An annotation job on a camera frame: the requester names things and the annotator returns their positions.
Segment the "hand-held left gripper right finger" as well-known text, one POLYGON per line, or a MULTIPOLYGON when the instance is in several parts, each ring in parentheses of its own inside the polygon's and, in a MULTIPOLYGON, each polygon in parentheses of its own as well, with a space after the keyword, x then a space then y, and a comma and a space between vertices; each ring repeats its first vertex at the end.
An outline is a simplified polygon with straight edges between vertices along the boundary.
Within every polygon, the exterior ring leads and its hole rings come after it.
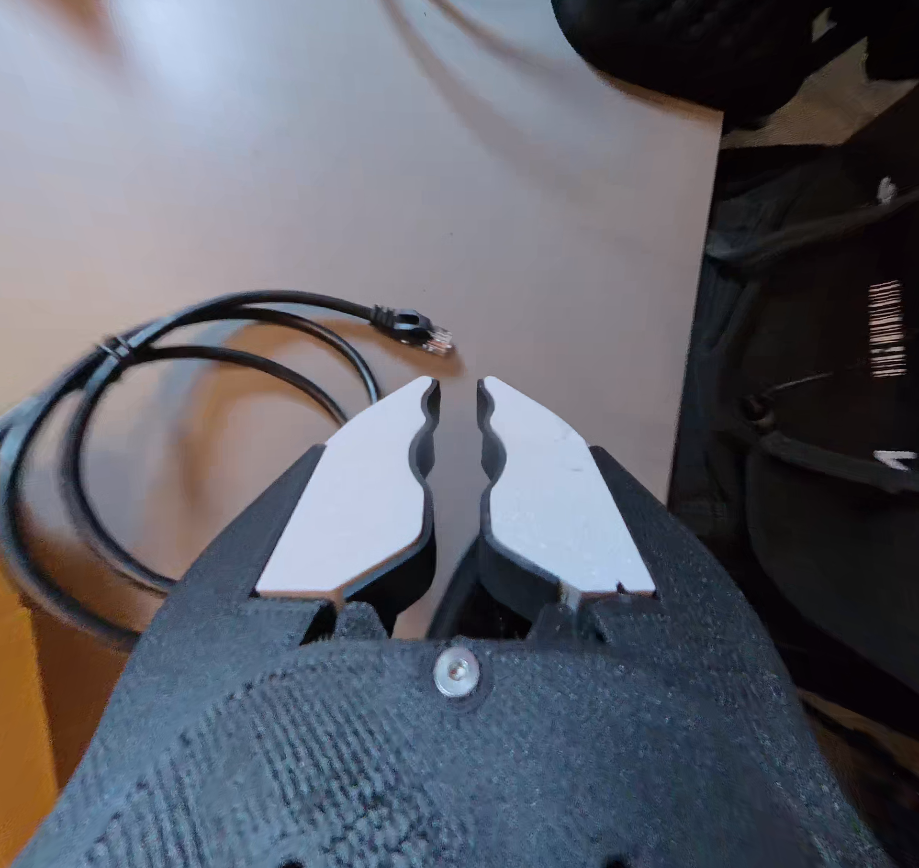
POLYGON ((653 597, 656 586, 587 441, 496 377, 477 385, 480 578, 516 614, 653 597))

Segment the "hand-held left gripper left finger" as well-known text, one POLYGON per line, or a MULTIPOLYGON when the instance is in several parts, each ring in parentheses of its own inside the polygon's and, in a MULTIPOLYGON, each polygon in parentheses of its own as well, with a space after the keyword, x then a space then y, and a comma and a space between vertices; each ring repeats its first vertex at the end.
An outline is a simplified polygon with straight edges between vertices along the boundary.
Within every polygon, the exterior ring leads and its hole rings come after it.
POLYGON ((434 465, 440 384, 422 376, 374 403, 324 444, 255 595, 372 607, 386 634, 437 568, 434 465))

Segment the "black mesh chair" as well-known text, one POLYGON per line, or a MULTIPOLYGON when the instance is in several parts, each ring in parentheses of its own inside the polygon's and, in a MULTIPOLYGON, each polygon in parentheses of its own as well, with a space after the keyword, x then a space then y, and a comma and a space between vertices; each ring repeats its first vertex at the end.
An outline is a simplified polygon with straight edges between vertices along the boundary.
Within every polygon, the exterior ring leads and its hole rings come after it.
POLYGON ((550 0, 577 54, 619 81, 764 120, 865 33, 843 0, 550 0))

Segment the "black bag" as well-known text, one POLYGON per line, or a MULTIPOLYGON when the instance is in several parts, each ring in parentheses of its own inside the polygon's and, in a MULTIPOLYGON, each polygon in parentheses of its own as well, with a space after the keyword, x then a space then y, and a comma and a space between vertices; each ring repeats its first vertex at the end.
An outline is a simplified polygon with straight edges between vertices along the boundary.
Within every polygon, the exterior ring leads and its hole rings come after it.
POLYGON ((722 142, 669 507, 801 689, 917 736, 917 79, 868 73, 722 142))

